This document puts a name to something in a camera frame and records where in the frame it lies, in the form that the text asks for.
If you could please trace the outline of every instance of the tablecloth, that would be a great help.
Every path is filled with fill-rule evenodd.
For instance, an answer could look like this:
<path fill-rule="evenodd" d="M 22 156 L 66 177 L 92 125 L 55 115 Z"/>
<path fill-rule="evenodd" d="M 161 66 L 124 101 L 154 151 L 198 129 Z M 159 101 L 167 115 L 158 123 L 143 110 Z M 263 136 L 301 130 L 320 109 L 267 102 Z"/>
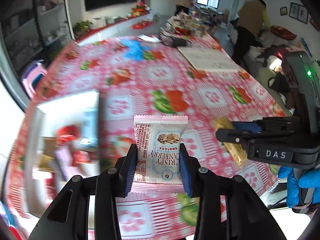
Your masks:
<path fill-rule="evenodd" d="M 192 38 L 191 43 L 200 48 L 217 45 L 212 38 Z M 83 47 L 71 43 L 54 60 L 36 89 L 10 156 L 6 199 L 13 214 L 32 218 L 23 208 L 23 178 L 28 128 L 35 107 L 52 98 L 92 89 L 99 90 L 103 109 L 99 116 L 103 124 L 99 131 L 102 168 L 125 155 L 127 145 L 135 142 L 135 114 L 177 114 L 188 116 L 181 142 L 201 166 L 225 177 L 242 175 L 259 196 L 276 181 L 265 163 L 250 162 L 240 170 L 215 138 L 211 125 L 215 117 L 222 115 L 233 121 L 282 115 L 267 91 L 248 74 L 198 72 L 177 49 L 161 43 L 144 46 L 149 49 L 144 51 L 142 61 L 124 59 L 128 49 L 121 45 L 121 38 Z M 181 94 L 179 103 L 158 105 L 155 93 L 166 95 L 170 90 Z M 239 98 L 235 91 L 244 91 L 246 95 Z M 165 192 L 129 193 L 127 198 L 117 199 L 122 239 L 180 239 L 193 234 L 197 201 L 185 201 L 184 195 Z M 221 219 L 225 220 L 223 196 L 221 211 Z"/>

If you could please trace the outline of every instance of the yellow snack bar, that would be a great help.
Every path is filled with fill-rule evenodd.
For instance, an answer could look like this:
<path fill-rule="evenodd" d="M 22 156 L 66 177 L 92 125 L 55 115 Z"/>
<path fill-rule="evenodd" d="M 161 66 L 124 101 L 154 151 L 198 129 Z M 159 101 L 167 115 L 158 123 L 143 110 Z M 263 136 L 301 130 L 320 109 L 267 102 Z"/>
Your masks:
<path fill-rule="evenodd" d="M 226 116 L 221 116 L 216 118 L 212 121 L 212 126 L 217 130 L 220 128 L 224 129 L 234 129 L 232 122 Z M 243 168 L 247 161 L 247 152 L 242 148 L 241 144 L 234 144 L 234 143 L 224 143 L 226 149 L 231 154 L 235 163 L 240 167 Z"/>

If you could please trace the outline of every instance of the blue glove on table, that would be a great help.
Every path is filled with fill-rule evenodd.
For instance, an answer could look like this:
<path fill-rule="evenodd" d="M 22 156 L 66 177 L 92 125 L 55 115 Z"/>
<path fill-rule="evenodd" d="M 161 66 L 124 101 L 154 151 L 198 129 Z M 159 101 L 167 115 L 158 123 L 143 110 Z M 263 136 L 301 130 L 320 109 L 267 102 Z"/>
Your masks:
<path fill-rule="evenodd" d="M 129 47 L 129 51 L 125 53 L 124 58 L 130 58 L 136 61 L 143 60 L 143 50 L 149 49 L 149 47 L 141 46 L 138 41 L 122 39 L 121 43 Z"/>
<path fill-rule="evenodd" d="M 313 193 L 312 203 L 320 202 L 320 169 L 307 171 L 300 177 L 299 180 L 295 179 L 293 168 L 280 167 L 278 171 L 279 179 L 287 178 L 287 205 L 292 208 L 294 205 L 299 204 L 299 187 L 301 188 L 315 188 Z"/>

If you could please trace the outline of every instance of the crispy cranberry wrapper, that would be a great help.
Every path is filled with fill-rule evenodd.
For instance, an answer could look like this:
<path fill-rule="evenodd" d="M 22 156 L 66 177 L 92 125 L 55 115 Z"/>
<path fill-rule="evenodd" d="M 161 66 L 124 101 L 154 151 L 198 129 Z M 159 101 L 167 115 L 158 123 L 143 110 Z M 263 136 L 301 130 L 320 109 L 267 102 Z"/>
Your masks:
<path fill-rule="evenodd" d="M 138 161 L 132 192 L 184 192 L 179 168 L 179 151 L 180 138 L 187 124 L 187 116 L 134 117 Z"/>

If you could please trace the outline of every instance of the cable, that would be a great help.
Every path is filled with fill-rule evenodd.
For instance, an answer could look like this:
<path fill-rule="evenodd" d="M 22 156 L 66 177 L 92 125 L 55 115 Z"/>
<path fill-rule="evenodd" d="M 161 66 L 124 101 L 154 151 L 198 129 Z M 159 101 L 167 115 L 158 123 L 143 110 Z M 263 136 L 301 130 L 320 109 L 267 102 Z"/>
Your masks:
<path fill-rule="evenodd" d="M 276 205 L 278 205 L 280 202 L 284 201 L 286 198 L 287 198 L 287 196 L 285 196 L 284 198 L 280 199 L 279 201 L 274 203 L 270 208 L 268 208 L 268 210 L 273 209 Z"/>

